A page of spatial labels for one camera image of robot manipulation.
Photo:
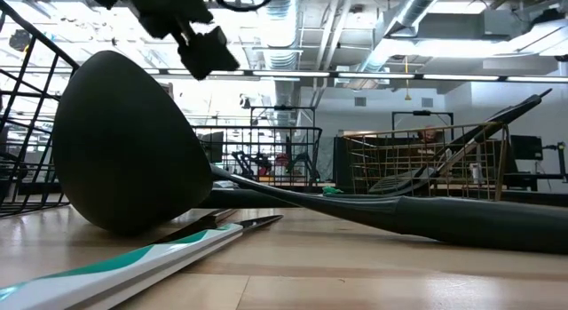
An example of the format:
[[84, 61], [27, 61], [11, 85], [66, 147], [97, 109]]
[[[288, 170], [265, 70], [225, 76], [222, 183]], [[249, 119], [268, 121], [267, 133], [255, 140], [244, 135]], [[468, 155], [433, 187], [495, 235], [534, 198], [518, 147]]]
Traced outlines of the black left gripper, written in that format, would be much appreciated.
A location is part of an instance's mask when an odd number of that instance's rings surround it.
[[213, 20], [204, 0], [127, 0], [127, 5], [153, 38], [180, 32], [183, 23], [208, 24]]

